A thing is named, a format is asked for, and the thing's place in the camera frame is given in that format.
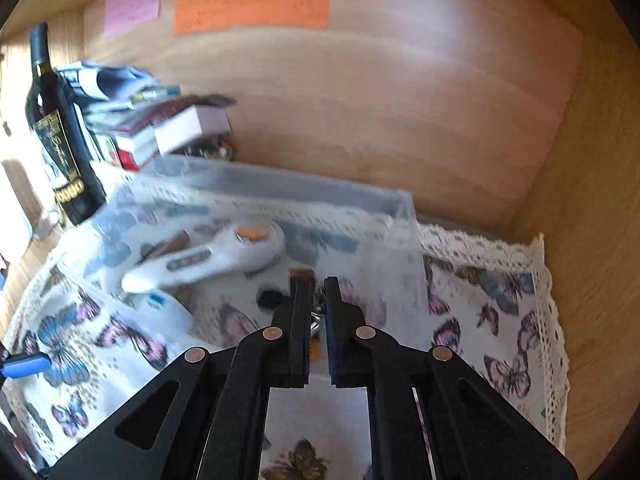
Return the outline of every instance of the blue handle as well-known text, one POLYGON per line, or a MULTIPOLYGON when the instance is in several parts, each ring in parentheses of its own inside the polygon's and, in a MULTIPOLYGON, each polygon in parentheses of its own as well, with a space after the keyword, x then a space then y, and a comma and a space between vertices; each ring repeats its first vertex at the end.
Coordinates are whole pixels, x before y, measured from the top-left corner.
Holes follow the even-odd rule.
POLYGON ((40 352, 34 355, 19 354, 9 357, 0 368, 0 374, 8 379, 18 379, 40 372, 46 372, 51 368, 51 359, 40 352))

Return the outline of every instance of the wine bottle label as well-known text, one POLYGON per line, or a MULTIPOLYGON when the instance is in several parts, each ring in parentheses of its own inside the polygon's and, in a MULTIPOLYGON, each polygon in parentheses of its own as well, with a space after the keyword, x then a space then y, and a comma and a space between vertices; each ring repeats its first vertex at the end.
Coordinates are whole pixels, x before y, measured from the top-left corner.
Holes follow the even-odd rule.
POLYGON ((84 182, 71 153, 65 130, 56 110, 33 125, 42 144, 42 158, 49 182, 60 203, 75 199, 84 191, 84 182))

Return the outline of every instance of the wooden wall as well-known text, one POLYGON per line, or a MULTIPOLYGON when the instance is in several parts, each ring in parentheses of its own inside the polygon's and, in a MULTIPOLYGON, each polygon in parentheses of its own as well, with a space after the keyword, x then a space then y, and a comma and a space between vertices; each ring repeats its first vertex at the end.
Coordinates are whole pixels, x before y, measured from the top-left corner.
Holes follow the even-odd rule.
POLYGON ((239 160, 408 189, 416 207, 498 230, 526 195, 570 97, 581 34, 541 0, 332 0, 328 31, 175 37, 161 17, 89 59, 222 92, 239 160))
POLYGON ((570 359, 566 452, 585 478, 640 402, 640 52, 585 39, 577 88, 507 230, 545 234, 570 359))

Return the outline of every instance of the pink sticky note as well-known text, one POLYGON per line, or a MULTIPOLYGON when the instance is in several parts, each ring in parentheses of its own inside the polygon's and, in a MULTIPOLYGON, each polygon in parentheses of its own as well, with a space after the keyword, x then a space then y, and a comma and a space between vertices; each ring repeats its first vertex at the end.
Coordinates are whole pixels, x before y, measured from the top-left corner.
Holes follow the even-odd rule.
POLYGON ((104 35, 112 36, 139 23, 156 20, 160 0, 107 0, 104 6, 104 35))

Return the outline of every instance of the sticky note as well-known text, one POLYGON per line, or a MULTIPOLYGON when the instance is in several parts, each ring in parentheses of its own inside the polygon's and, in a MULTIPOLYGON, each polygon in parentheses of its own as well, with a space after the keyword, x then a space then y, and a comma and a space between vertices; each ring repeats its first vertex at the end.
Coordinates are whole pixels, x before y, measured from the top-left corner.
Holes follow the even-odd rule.
POLYGON ((235 25, 327 28, 329 0, 176 0, 174 34, 235 25))
POLYGON ((159 9, 160 0, 106 0, 104 35, 112 36, 139 23, 156 20, 159 9))

